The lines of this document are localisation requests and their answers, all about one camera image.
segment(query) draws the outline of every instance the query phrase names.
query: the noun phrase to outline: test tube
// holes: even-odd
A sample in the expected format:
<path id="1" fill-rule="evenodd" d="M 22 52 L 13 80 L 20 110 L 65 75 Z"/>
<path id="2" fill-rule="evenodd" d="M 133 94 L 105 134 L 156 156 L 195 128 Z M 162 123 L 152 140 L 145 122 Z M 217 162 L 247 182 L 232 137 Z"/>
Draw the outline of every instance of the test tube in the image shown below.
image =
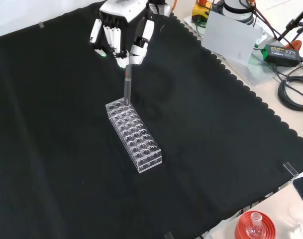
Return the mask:
<path id="1" fill-rule="evenodd" d="M 123 90 L 123 100 L 125 106 L 130 104 L 130 94 L 131 94 L 131 63 L 126 66 L 126 73 L 125 73 L 125 84 Z"/>

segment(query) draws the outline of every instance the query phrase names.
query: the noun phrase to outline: black tablecloth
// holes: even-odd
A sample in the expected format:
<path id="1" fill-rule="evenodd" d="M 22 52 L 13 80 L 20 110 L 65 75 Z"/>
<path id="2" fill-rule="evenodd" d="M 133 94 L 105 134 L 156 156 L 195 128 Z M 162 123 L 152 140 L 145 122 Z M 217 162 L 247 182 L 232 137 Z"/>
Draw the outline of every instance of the black tablecloth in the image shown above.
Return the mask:
<path id="1" fill-rule="evenodd" d="M 193 239 L 303 171 L 303 139 L 156 16 L 132 102 L 163 163 L 138 174 L 105 111 L 124 71 L 88 45 L 98 6 L 0 37 L 0 238 Z"/>

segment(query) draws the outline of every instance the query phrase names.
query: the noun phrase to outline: yellow object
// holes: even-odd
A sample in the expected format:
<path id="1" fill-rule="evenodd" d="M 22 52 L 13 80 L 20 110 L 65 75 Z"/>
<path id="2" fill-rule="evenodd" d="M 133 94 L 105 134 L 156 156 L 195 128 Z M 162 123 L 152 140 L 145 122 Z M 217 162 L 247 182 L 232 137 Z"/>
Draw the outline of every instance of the yellow object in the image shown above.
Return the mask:
<path id="1" fill-rule="evenodd" d="M 207 1 L 205 4 L 206 7 L 200 5 L 196 2 L 195 6 L 192 9 L 192 22 L 206 22 L 209 17 L 209 8 L 211 8 L 212 3 Z"/>

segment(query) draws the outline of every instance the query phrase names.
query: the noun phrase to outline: robotic hand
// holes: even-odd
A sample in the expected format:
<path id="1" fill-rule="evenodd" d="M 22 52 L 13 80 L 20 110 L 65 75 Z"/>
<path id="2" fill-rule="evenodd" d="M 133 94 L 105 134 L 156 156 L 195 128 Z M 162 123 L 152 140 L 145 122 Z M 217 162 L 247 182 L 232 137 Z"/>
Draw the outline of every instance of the robotic hand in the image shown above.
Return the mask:
<path id="1" fill-rule="evenodd" d="M 105 57 L 107 42 L 118 65 L 125 68 L 129 63 L 140 65 L 147 54 L 147 48 L 154 30 L 154 14 L 169 16 L 171 7 L 165 0 L 107 0 L 99 9 L 91 32 L 90 44 Z M 126 33 L 130 24 L 138 22 L 136 37 L 130 53 L 126 50 Z"/>

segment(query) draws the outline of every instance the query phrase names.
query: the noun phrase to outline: white paper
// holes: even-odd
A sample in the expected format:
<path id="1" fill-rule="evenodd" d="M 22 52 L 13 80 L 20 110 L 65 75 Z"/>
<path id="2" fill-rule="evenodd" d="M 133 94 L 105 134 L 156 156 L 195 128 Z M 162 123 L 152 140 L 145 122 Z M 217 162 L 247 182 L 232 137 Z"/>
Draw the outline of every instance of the white paper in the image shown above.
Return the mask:
<path id="1" fill-rule="evenodd" d="M 210 11 L 202 46 L 246 66 L 260 35 L 251 26 Z"/>

